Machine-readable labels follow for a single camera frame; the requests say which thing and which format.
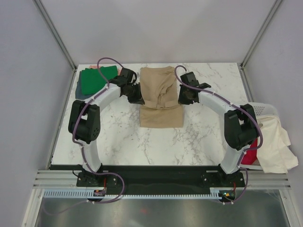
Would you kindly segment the left aluminium frame post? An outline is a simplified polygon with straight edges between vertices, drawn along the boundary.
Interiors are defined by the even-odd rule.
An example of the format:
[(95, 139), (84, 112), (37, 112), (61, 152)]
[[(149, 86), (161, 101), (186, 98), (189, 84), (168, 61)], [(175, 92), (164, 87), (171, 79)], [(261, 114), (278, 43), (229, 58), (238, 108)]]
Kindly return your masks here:
[(46, 23), (49, 31), (51, 32), (53, 38), (55, 39), (56, 43), (58, 44), (61, 52), (63, 53), (65, 59), (67, 60), (68, 64), (72, 68), (72, 70), (75, 72), (77, 70), (77, 65), (75, 64), (74, 60), (72, 59), (66, 45), (64, 44), (58, 30), (55, 27), (55, 24), (53, 23), (49, 13), (46, 10), (46, 7), (44, 6), (43, 2), (41, 0), (33, 0), (34, 5), (36, 6), (37, 10), (39, 11), (42, 19)]

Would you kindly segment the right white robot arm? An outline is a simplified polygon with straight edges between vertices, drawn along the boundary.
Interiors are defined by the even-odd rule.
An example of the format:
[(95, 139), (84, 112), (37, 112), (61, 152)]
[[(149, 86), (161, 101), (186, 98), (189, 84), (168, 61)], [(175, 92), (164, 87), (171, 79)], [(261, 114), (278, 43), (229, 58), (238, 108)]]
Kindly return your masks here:
[(193, 72), (177, 79), (181, 83), (178, 97), (181, 105), (200, 103), (223, 119), (223, 135), (228, 146), (218, 166), (217, 181), (222, 186), (228, 186), (238, 178), (244, 152), (260, 136), (254, 108), (250, 104), (232, 104), (214, 92), (209, 84), (200, 84)]

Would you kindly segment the right aluminium frame post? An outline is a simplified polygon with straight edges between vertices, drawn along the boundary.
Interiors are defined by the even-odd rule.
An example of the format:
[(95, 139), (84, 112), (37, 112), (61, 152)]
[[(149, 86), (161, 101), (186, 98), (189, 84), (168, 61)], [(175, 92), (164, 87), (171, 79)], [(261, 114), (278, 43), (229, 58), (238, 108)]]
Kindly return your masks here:
[(272, 7), (270, 8), (267, 16), (265, 17), (260, 29), (258, 30), (253, 42), (251, 43), (247, 53), (245, 54), (243, 60), (239, 64), (241, 70), (244, 70), (245, 66), (247, 65), (248, 61), (250, 60), (252, 54), (254, 53), (255, 49), (257, 48), (259, 42), (261, 41), (263, 35), (265, 34), (266, 30), (268, 29), (270, 23), (272, 22), (275, 14), (278, 12), (279, 8), (281, 7), (283, 0), (275, 0)]

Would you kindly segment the folded green t shirt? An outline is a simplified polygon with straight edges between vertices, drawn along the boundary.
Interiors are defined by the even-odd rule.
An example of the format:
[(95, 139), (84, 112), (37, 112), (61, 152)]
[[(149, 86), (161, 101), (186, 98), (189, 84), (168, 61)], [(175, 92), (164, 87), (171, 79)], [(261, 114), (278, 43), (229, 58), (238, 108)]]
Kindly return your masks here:
[[(113, 79), (118, 75), (116, 66), (100, 67), (100, 71), (107, 80)], [(86, 68), (80, 73), (80, 88), (83, 95), (93, 95), (107, 84), (98, 69)]]

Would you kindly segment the cream t shirt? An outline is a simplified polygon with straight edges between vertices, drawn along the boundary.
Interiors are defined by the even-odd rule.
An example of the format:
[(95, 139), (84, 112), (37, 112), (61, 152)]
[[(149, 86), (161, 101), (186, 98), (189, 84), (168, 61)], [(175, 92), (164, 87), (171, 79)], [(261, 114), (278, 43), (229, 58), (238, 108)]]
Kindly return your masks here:
[(286, 174), (298, 166), (298, 158), (289, 149), (291, 142), (279, 117), (267, 114), (258, 116), (257, 121), (263, 135), (263, 144), (257, 150), (257, 159), (264, 173)]

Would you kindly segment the folded pink t shirt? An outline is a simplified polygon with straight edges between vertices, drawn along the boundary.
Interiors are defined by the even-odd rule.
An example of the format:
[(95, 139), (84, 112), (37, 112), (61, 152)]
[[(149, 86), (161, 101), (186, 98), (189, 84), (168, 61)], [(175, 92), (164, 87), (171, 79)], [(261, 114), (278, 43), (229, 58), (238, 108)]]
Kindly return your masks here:
[[(97, 65), (90, 65), (89, 66), (89, 69), (97, 69)], [(117, 75), (119, 76), (121, 73), (121, 70), (120, 69), (117, 69)]]

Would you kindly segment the tan t shirt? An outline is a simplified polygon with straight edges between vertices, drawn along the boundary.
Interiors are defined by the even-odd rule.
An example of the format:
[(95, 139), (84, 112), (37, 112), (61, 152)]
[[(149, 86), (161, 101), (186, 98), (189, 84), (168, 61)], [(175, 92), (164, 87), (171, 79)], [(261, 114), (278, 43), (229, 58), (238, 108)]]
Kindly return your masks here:
[(142, 128), (182, 128), (184, 109), (178, 103), (174, 67), (144, 67), (140, 70), (140, 86), (144, 104), (140, 107)]

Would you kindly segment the aluminium frame post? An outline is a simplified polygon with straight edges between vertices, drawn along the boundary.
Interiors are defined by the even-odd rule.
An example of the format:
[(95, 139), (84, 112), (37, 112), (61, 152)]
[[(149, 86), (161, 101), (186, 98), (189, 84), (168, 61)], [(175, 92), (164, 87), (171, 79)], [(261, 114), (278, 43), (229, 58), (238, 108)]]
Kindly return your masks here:
[(255, 49), (257, 48), (259, 42), (261, 41), (263, 35), (265, 34), (266, 30), (268, 29), (270, 23), (272, 22), (275, 14), (278, 12), (279, 8), (281, 7), (283, 0), (275, 0), (272, 7), (270, 8), (267, 16), (265, 17), (260, 29), (258, 30), (253, 42), (251, 43), (247, 53), (245, 54), (243, 60), (239, 64), (241, 70), (244, 70), (245, 66), (247, 65), (248, 61), (250, 60), (252, 54), (254, 53)]
[(43, 2), (41, 0), (33, 0), (34, 5), (36, 6), (37, 10), (39, 11), (42, 19), (46, 23), (49, 31), (51, 32), (53, 38), (55, 39), (56, 43), (58, 44), (61, 52), (63, 53), (65, 59), (67, 60), (68, 64), (72, 68), (72, 70), (75, 72), (77, 70), (77, 65), (75, 64), (74, 60), (72, 59), (66, 45), (64, 44), (58, 30), (55, 27), (55, 24), (53, 23), (49, 13), (46, 10), (46, 7), (44, 6)]

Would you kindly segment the white plastic basket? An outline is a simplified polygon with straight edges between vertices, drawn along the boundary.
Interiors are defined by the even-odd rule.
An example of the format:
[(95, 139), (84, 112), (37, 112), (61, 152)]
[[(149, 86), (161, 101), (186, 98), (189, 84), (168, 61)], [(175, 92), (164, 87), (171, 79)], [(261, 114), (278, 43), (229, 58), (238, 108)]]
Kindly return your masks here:
[[(278, 111), (273, 105), (256, 102), (248, 102), (248, 104), (253, 107), (256, 117), (264, 115), (274, 115), (276, 117), (279, 117)], [(245, 165), (244, 163), (241, 163), (240, 167), (249, 170), (263, 170), (257, 161), (251, 165)]]

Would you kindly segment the red t shirt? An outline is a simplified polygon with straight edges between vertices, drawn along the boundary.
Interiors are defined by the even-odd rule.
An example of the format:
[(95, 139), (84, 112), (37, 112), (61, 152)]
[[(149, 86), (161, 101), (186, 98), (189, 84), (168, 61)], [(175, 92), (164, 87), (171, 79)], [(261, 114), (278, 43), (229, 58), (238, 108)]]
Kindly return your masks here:
[(250, 145), (252, 150), (247, 151), (244, 155), (241, 164), (243, 165), (252, 165), (257, 160), (257, 149), (258, 139), (255, 139), (254, 142)]

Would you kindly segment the folded blue t shirt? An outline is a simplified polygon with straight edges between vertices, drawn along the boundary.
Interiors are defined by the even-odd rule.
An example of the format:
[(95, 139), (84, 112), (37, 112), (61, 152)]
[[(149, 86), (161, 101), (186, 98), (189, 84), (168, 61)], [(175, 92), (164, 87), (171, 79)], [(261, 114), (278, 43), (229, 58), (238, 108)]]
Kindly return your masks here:
[(94, 94), (84, 95), (81, 91), (81, 72), (79, 73), (79, 79), (75, 90), (75, 98), (78, 100), (85, 100), (91, 98)]

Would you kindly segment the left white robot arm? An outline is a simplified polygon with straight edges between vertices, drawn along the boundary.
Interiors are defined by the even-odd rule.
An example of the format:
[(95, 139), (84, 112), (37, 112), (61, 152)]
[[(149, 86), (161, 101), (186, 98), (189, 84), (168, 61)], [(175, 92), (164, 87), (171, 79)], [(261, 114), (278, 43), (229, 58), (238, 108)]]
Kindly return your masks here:
[(121, 96), (126, 96), (131, 104), (143, 105), (140, 84), (136, 80), (134, 71), (122, 68), (118, 76), (106, 79), (105, 86), (92, 98), (73, 102), (68, 131), (72, 134), (72, 141), (80, 146), (83, 161), (78, 174), (78, 187), (98, 187), (106, 179), (97, 148), (97, 138), (101, 132), (100, 113)]

